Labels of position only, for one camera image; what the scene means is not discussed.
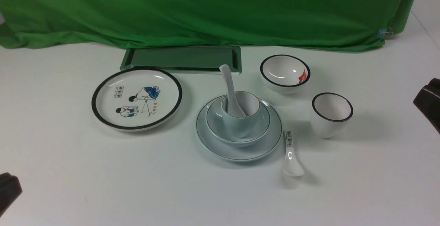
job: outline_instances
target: black rim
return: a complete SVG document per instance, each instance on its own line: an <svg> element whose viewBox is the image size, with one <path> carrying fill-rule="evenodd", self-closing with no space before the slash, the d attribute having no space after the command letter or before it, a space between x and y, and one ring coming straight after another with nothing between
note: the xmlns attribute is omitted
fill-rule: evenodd
<svg viewBox="0 0 440 226"><path fill-rule="evenodd" d="M304 81L304 82L301 82L301 83L298 83L298 84L296 84L296 85L282 85L282 84L279 84L279 83L273 82L273 81L271 81L269 78L267 78L266 75L265 75L264 72L263 72L263 66L264 66L264 64L266 63L266 61L268 61L270 58L277 57L277 56L286 56L286 57L295 58L296 60L298 60L298 61L300 61L301 63L303 63L303 65L304 65L304 66L306 67L306 69L307 69L307 78L305 79L305 81ZM280 87L285 87L285 88L293 88L293 87L297 87L297 86L299 86L299 85L303 85L303 84L306 83L306 82L308 81L308 79L310 78L310 68L308 67L308 65L307 65L306 63L303 62L303 60L301 60L301 59L299 59L299 58L297 58L297 57L291 56L291 55L284 55L284 54L273 55L273 56L270 56L270 57L266 58L266 59L261 63L261 65L260 65L260 73L261 73L261 75L263 75L264 79L266 79L268 82L270 82L270 83L272 83L272 84L275 84L275 85L277 85L277 86L280 86Z"/></svg>
<svg viewBox="0 0 440 226"><path fill-rule="evenodd" d="M217 99L219 99L220 97L221 97L221 96L219 96L219 97L217 97L217 98L215 98L215 99L212 99L212 100L209 101L207 104L205 104L205 105L203 106L203 108L205 108L208 104L213 104L212 101L215 102L215 101L216 101ZM276 110L275 110L273 107L272 107L272 109L274 110L275 114L278 116L278 120L280 121L281 128L283 128L283 123L281 122L281 118L279 117L279 114L276 112ZM198 115L197 115L197 120L196 120L196 122L195 122L195 124L196 124L196 133L197 133L197 137L198 137L199 140L201 141L201 144L203 144L203 146L204 146L205 148L207 148L209 151L211 151L211 153L213 153L213 154L215 154L215 155L218 155L219 157L222 157L222 158L228 159L228 160L248 161L248 160L253 160L253 159L260 158L260 157L262 157L263 155L268 154L268 153L271 152L276 146L278 146L279 140L280 140L281 137L283 136L283 129L281 129L280 136L279 136L277 142L275 143L275 145L274 145L270 150L268 150L266 153L261 154L261 155L259 155L259 156L257 156L257 157L252 157L252 158L249 158L249 159L233 159L233 158L229 158L229 157L224 157L224 156L222 156L221 154L217 154L216 152L214 152L214 151L212 151L210 148L208 148L208 146L206 146L206 145L203 143L203 141L202 141L201 138L200 138L200 135L198 134L198 130L197 130L197 122L198 122L198 118L199 118L200 113L201 113L202 110L200 110L200 112L198 113Z"/></svg>
<svg viewBox="0 0 440 226"><path fill-rule="evenodd" d="M344 119L341 119L341 120L334 120L334 119L329 119L329 118L326 118L326 117L324 117L322 114L320 114L319 112L318 112L318 110L316 110L316 107L315 107L315 100L316 100L316 98L318 98L319 96L322 96L322 95L325 95L325 94L332 94L332 95L336 95L336 96L339 96L339 97L341 97L341 98L343 98L343 99L345 99L346 101L347 101L347 103L349 104L349 106L350 106L350 115L347 117L347 118L344 118ZM341 95L338 95L338 94L336 94L336 93L320 93L320 94L318 94L318 95L316 95L314 98L313 98L313 100L311 101L311 106L313 107L313 110L321 117L321 118L325 118L326 120L328 120L328 121L333 121L333 122L343 122L343 121L347 121L347 120L349 120L352 116L353 116L353 106L352 106L352 104L350 103L350 101L348 100L348 99L346 99L344 96L341 96Z"/></svg>
<svg viewBox="0 0 440 226"><path fill-rule="evenodd" d="M177 85L177 88L179 90L179 98L177 99L176 105L173 107L173 109L167 114L165 115L163 118L159 118L157 121L151 123L151 124L147 124L144 126L134 126L134 127L128 127L128 126L119 126L119 125L115 125L113 123L110 123L108 121L106 121L99 113L98 113L98 109L96 108L96 98L98 97L98 93L101 90L101 88L111 79L115 78L116 76L119 76L121 74L127 73L127 72L131 72L131 71L140 71L140 70L149 70L149 71L157 71L157 72L161 72L165 75L167 75L168 77L170 77ZM95 92L93 93L93 97L91 98L91 109L93 110L93 114L96 116L96 118L98 118L102 123L114 127L116 129L124 129L124 130L136 130L136 129L144 129L144 128L149 128L151 126L155 126L160 124L162 121L164 121L165 119L169 118L171 115L173 115L173 113L177 110L177 108L180 105L180 102L182 101L182 86L180 86L179 81L173 77L170 73L166 72L166 71L162 71L160 69L154 69L154 68L149 68L149 67L136 67L136 68L132 68L132 69L128 69L126 71L121 71L118 72L110 77L108 77L107 79L105 79L99 86L98 88L95 90Z"/></svg>

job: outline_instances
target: bowl rim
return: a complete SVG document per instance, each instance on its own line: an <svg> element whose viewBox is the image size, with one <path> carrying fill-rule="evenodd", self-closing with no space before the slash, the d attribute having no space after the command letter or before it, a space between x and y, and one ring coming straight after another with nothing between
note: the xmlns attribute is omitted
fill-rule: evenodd
<svg viewBox="0 0 440 226"><path fill-rule="evenodd" d="M296 60L300 61L300 62L306 67L306 69L307 69L307 78L305 79L305 81L304 81L304 82L301 82L301 83L298 83L298 84L296 84L296 85L282 85L282 84L276 83L276 82L270 80L269 78L267 78L266 75L265 75L264 72L263 72L263 66L264 66L264 64L265 64L270 58L277 57L277 56L291 57L291 58L295 58ZM272 83L272 84L274 84L274 85L277 85L277 86L280 86L280 87L284 87L284 88L294 88L294 87L298 87L298 86L300 86L300 85L303 85L304 83L306 83L306 82L310 79L310 68L308 67L308 65L307 65L306 63L304 63L303 60L301 60L301 59L299 59L299 58L297 58L297 57L294 57L294 56L292 56L292 55L286 55L286 54L277 54L277 55L272 55L272 56L270 56L270 57L267 57L265 60L262 61L261 65L260 65L260 74L264 77L264 79L266 79L268 82L270 82L270 83Z"/></svg>
<svg viewBox="0 0 440 226"><path fill-rule="evenodd" d="M214 100L214 102L211 104L211 106L214 105L214 103L217 102L218 100L220 100L220 99L223 100L223 97L226 97L226 95L221 96L220 98L217 98L216 100ZM269 114L269 124L267 125L266 129L264 130L264 132L259 137L255 138L253 140L248 140L248 141L244 141L244 142L235 142L235 141L230 141L228 139L224 139L223 137L217 135L214 132L214 130L212 130L211 126L208 123L208 113L209 113L209 110L211 109L211 106L206 111L206 115L205 115L206 126L208 126L208 130L212 133L212 135L214 135L214 137L216 137L216 138L221 139L221 141L224 141L224 142L227 142L227 143L239 146L239 145L250 143L250 142L253 142L253 141L256 141L256 140L260 139L261 137L263 137L266 134L267 130L269 129L270 122L271 122L270 113L269 113L269 110L266 107L263 107L267 111L267 113Z"/></svg>
<svg viewBox="0 0 440 226"><path fill-rule="evenodd" d="M316 101L316 99L317 99L318 97L320 97L320 96L322 96L322 95L327 95L327 94L329 94L329 95L339 96L339 97L341 97L341 98L343 98L343 99L345 99L345 100L347 101L347 103L348 103L349 106L350 106L350 115L349 115L347 118L343 118L343 119L339 119L339 120L338 120L338 119L330 119L330 118L324 117L324 115L322 115L322 114L320 114L320 113L318 112L318 110L317 110L316 107L315 107L315 101ZM347 120L351 119L351 117L353 116L353 112L354 112L354 110L353 110L353 106L352 106L352 104L350 103L350 101L349 101L347 98L345 98L344 96L341 96L340 94L337 94L337 93L330 93L330 92L325 92L325 93L317 94L315 97L313 97L313 99L312 99L312 101L311 101L311 106L313 107L314 112L316 112L316 114L317 114L318 116L320 116L321 118L323 118L323 119L325 119L325 120L327 120L327 121L332 121L332 122L344 122L344 121L347 121Z"/></svg>

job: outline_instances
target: green cloth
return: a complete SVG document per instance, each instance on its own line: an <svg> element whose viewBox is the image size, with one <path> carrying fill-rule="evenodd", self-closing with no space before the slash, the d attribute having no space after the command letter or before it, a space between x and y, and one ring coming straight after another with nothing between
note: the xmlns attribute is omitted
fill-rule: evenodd
<svg viewBox="0 0 440 226"><path fill-rule="evenodd" d="M413 0L0 0L0 45L95 41L123 49L284 45L336 51L380 47L402 32Z"/></svg>

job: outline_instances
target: white cup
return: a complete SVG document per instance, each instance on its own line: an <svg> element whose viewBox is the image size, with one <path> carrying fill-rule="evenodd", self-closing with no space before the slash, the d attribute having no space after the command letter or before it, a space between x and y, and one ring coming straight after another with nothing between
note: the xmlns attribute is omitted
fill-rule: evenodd
<svg viewBox="0 0 440 226"><path fill-rule="evenodd" d="M261 111L260 101L255 95L244 91L236 91L235 97L237 97L237 102L239 103L239 106L245 113L246 117L234 117L228 113L227 96L225 96L221 101L221 112L223 122L229 134L234 137L242 138L251 133L259 119L258 115Z"/></svg>
<svg viewBox="0 0 440 226"><path fill-rule="evenodd" d="M335 93L320 93L311 102L310 124L321 138L333 137L344 128L353 115L350 102Z"/></svg>

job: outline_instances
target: ceramic spoon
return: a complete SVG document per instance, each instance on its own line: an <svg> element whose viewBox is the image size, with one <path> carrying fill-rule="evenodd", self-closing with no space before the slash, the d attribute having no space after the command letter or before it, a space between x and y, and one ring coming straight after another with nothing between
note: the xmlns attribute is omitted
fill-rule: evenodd
<svg viewBox="0 0 440 226"><path fill-rule="evenodd" d="M291 177L302 176L304 174L304 170L295 157L292 132L285 130L284 137L286 140L286 157L284 158L283 171L285 174Z"/></svg>
<svg viewBox="0 0 440 226"><path fill-rule="evenodd" d="M237 102L237 98L235 97L234 83L232 82L232 75L229 66L226 64L220 66L220 71L223 74L224 81L226 82L226 88L228 90L228 105L226 105L226 110L231 116L237 118L246 117L245 113Z"/></svg>

